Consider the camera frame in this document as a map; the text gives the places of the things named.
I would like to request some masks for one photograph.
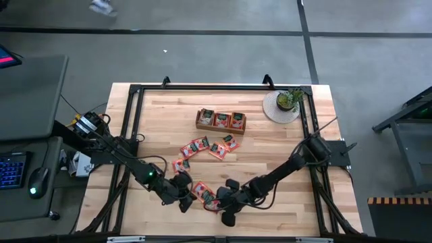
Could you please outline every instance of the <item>gray desk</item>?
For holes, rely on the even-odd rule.
[[[34,57],[0,70],[0,141],[51,134],[67,64],[66,56]]]
[[[48,152],[45,159],[44,167],[49,168],[48,190],[47,193],[40,199],[31,199],[28,195],[28,178],[36,168],[43,164],[45,151]],[[27,166],[26,179],[23,188],[0,190],[0,222],[15,221],[21,219],[33,219],[38,217],[46,217],[48,215],[51,199],[53,196],[53,185],[55,174],[57,173],[58,158],[60,155],[62,138],[52,137],[41,140],[35,140],[29,145],[19,147],[13,151],[29,151],[32,152],[32,158]],[[26,142],[4,142],[0,144],[0,153],[9,152],[17,145],[26,144]]]

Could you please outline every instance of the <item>black metal frame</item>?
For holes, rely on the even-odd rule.
[[[142,103],[144,99],[144,92],[145,90],[293,90],[293,89],[301,89],[304,91],[305,95],[307,96],[307,100],[309,103],[310,108],[310,115],[311,119],[313,121],[313,130],[317,131],[319,129],[318,125],[318,119],[317,119],[317,113],[315,111],[315,104],[313,100],[313,92],[311,86],[292,86],[292,85],[275,85],[269,75],[265,75],[263,79],[263,84],[172,84],[170,79],[168,77],[165,77],[162,84],[131,84],[129,88],[129,94],[128,94],[128,101],[126,103],[126,110],[124,114],[124,120],[123,120],[123,126],[121,127],[121,136],[126,138],[126,131],[128,129],[128,122],[130,119],[130,114],[132,110],[132,102],[136,95],[138,95],[138,102],[136,105],[136,111],[134,116],[134,122],[132,126],[132,135],[130,140],[136,140],[136,136],[138,133],[138,125],[139,120],[141,116],[141,109],[142,109]],[[302,120],[302,128],[303,128],[303,134],[304,136],[308,136],[309,129],[308,129],[308,121],[306,118],[306,108],[304,106],[304,101],[300,102],[300,118]],[[125,170],[122,180],[119,183],[118,186],[116,186],[117,179],[119,177],[119,169],[120,165],[114,165],[113,175],[111,178],[111,185],[109,189],[109,197],[107,199],[107,204],[102,208],[101,212],[98,214],[98,216],[92,221],[90,226],[88,226],[86,229],[84,229],[84,232],[95,232],[98,226],[103,221],[102,226],[102,232],[108,232],[109,230],[109,223],[110,223],[110,216],[111,216],[111,208],[114,202],[117,200],[118,197],[120,197],[119,200],[119,206],[118,206],[118,212],[117,212],[117,218],[115,220],[115,225],[113,227],[112,232],[120,233],[120,230],[122,228],[122,221],[123,221],[123,214],[124,214],[124,207],[126,203],[126,197],[127,197],[127,191],[128,191],[128,180],[130,177],[130,172],[128,170]],[[310,175],[311,178],[317,178],[317,170],[316,167],[310,167]],[[323,185],[320,185],[324,189],[324,191],[327,193],[328,199],[332,200],[331,197],[331,188],[329,183],[329,176],[327,173],[327,170],[325,167],[322,167],[322,176],[323,176]],[[315,207],[317,210],[317,220],[319,222],[319,231],[320,234],[328,233],[327,228],[325,227],[324,222],[324,216],[323,216],[323,209],[321,206],[321,200],[320,200],[320,187],[317,186],[315,183],[313,183],[313,194],[315,198]],[[332,232],[338,234],[338,223],[335,219],[335,215],[330,211],[331,215],[331,228]],[[182,239],[183,237],[177,237],[177,236],[160,236],[160,239]],[[293,237],[253,237],[253,238],[236,238],[236,239],[242,239],[242,240],[258,240],[258,239],[266,239],[266,240],[292,240]]]
[[[376,133],[382,133],[382,131],[386,128],[392,129],[394,133],[394,137],[396,139],[396,143],[398,144],[400,154],[402,155],[402,159],[404,161],[406,170],[410,177],[410,181],[413,185],[407,188],[396,190],[394,192],[396,196],[407,195],[407,194],[418,194],[422,192],[432,191],[432,184],[430,183],[428,184],[424,180],[421,164],[416,161],[411,161],[408,158],[406,154],[406,149],[408,148],[406,148],[403,145],[400,136],[400,127],[399,127],[399,124],[406,123],[406,122],[415,122],[415,123],[424,122],[422,120],[409,119],[409,118],[411,118],[414,114],[418,113],[419,111],[422,111],[423,109],[427,109],[430,106],[432,106],[432,86],[426,89],[425,91],[421,92],[420,94],[416,95],[415,97],[411,98],[406,103],[404,103],[403,105],[404,108],[401,111],[399,111],[397,114],[391,116],[390,118],[381,122],[377,126],[372,127],[372,130]]]

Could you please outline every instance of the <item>potted plant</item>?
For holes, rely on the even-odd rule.
[[[303,100],[302,90],[282,91],[276,98],[276,105],[281,111],[291,111],[298,101]]]

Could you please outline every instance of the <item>gray concrete floor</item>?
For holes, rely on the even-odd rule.
[[[0,25],[147,30],[301,29],[296,0],[122,0],[116,19],[90,12],[85,0],[11,0]],[[432,32],[428,0],[304,0],[310,31]],[[310,84],[302,37],[92,35],[0,33],[0,43],[25,57],[70,57],[63,95],[79,110],[103,103],[113,82]],[[364,232],[374,235],[367,207],[371,196],[393,196],[408,186],[393,134],[371,127],[432,82],[430,38],[311,38],[320,84],[329,84],[342,136],[358,142],[350,152],[354,189]],[[57,119],[74,112],[63,101]],[[80,205],[70,199],[64,210]],[[76,215],[61,227],[34,222],[36,234],[66,234]],[[22,237],[8,228],[8,237]]]

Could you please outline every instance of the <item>snack packet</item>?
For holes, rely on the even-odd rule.
[[[203,203],[205,207],[217,210],[219,204],[216,194],[204,182],[198,182],[192,189],[192,193]]]
[[[227,148],[228,152],[232,152],[234,149],[238,148],[240,144],[237,142],[237,139],[234,138],[233,134],[230,134],[223,138],[223,145]]]
[[[198,153],[198,148],[193,142],[190,142],[188,145],[182,147],[180,151],[182,152],[185,159],[189,159]]]
[[[232,113],[229,128],[243,129],[245,115],[243,113]]]
[[[197,138],[192,140],[192,142],[195,144],[195,147],[198,149],[198,152],[206,150],[210,147],[209,140],[206,136],[203,136],[202,138]]]
[[[230,115],[216,113],[215,123],[213,125],[217,126],[218,128],[228,128],[228,126],[230,125],[230,118]]]
[[[187,159],[178,159],[176,161],[173,161],[173,170],[176,174],[179,174],[179,171],[189,171],[189,161]]]
[[[201,109],[198,122],[203,125],[213,125],[215,119],[215,112],[208,109]]]
[[[215,142],[211,146],[209,153],[212,156],[217,157],[218,159],[222,160],[225,157],[225,155],[227,154],[227,148],[225,148],[225,146],[223,146],[222,144]]]

